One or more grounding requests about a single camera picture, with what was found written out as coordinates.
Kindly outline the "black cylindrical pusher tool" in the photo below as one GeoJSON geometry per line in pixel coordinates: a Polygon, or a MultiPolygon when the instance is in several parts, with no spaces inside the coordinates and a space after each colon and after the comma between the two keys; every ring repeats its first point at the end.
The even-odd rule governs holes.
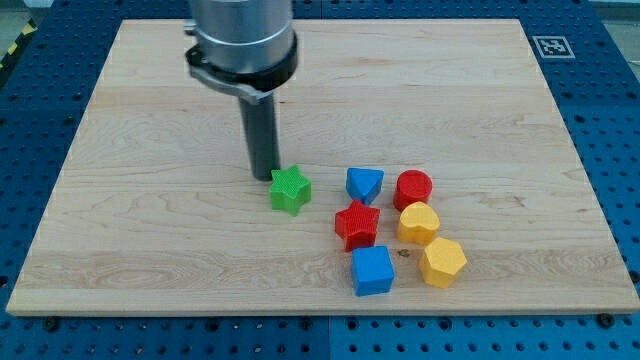
{"type": "Polygon", "coordinates": [[[255,104],[240,99],[239,104],[252,175],[271,181],[271,171],[280,168],[274,96],[268,93],[255,104]]]}

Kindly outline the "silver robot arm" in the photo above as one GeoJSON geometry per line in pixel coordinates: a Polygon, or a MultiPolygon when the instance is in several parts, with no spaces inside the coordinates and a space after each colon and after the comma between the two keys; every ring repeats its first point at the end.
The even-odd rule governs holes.
{"type": "Polygon", "coordinates": [[[270,181],[280,167],[273,92],[295,73],[298,39],[289,0],[191,0],[185,32],[196,39],[186,51],[190,75],[234,96],[250,167],[270,181]]]}

